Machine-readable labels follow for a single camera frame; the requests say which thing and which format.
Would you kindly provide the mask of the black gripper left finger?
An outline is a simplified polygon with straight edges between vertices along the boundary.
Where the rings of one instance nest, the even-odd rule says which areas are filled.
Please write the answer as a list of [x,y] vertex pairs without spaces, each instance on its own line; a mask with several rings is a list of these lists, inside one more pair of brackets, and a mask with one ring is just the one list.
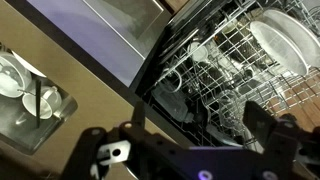
[[145,126],[145,108],[143,101],[136,103],[131,121],[133,124],[139,125],[140,127]]

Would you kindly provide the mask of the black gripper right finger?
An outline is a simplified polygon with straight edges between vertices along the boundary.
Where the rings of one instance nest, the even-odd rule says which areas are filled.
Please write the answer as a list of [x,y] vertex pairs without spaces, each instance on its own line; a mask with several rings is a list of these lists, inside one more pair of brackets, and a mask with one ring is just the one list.
[[264,147],[273,131],[276,120],[254,101],[245,103],[243,123],[259,144]]

